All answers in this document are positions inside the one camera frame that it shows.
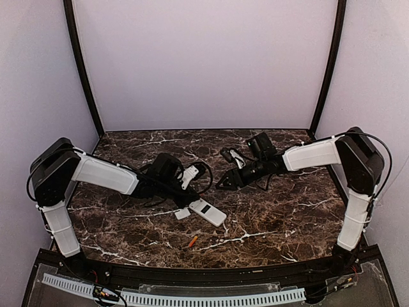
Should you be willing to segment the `white battery cover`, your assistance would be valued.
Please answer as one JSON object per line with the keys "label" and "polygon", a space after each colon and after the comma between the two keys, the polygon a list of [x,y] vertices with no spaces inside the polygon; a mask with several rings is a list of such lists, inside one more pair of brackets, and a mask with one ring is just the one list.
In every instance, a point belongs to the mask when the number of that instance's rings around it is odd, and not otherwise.
{"label": "white battery cover", "polygon": [[182,220],[190,216],[190,211],[188,208],[184,208],[176,211],[174,215],[177,218],[177,220]]}

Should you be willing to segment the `white remote control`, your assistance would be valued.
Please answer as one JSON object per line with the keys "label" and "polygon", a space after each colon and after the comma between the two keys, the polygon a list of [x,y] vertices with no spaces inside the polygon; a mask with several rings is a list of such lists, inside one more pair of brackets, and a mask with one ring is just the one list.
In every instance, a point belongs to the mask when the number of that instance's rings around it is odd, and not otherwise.
{"label": "white remote control", "polygon": [[219,227],[227,218],[225,213],[202,198],[190,203],[189,209],[216,227]]}

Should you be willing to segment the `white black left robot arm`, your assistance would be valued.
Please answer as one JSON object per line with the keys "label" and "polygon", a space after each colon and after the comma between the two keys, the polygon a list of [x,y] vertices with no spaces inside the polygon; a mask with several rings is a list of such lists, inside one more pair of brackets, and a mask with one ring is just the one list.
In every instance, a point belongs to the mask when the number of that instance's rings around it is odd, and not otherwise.
{"label": "white black left robot arm", "polygon": [[194,167],[184,168],[168,153],[158,154],[141,168],[132,168],[88,154],[68,138],[59,138],[31,164],[26,192],[45,218],[60,253],[70,258],[81,253],[66,207],[70,183],[85,182],[137,199],[158,196],[183,209],[200,198],[190,187],[198,174]]}

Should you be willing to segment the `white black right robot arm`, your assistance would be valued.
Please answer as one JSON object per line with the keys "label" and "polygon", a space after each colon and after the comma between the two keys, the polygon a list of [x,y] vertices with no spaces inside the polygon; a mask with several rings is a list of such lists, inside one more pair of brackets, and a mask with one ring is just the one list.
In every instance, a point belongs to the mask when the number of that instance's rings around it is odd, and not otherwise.
{"label": "white black right robot arm", "polygon": [[252,157],[235,148],[223,148],[226,161],[235,163],[216,183],[218,190],[237,191],[263,177],[326,167],[343,172],[343,190],[348,198],[335,249],[353,251],[371,220],[373,207],[392,172],[392,153],[378,137],[359,127],[346,132],[301,142],[278,150],[264,132],[247,141]]}

